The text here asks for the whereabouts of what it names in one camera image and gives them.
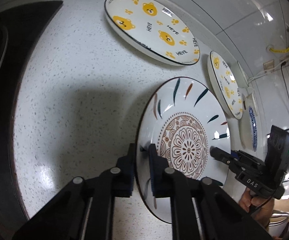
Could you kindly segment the person's right hand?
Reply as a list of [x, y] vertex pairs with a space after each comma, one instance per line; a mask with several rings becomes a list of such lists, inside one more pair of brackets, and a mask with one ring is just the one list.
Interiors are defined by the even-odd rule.
[[252, 197], [250, 189], [246, 188], [238, 201], [239, 206], [246, 212], [251, 207], [256, 207], [256, 211], [251, 215], [263, 227], [267, 227], [274, 210], [274, 199], [264, 199], [261, 197]]

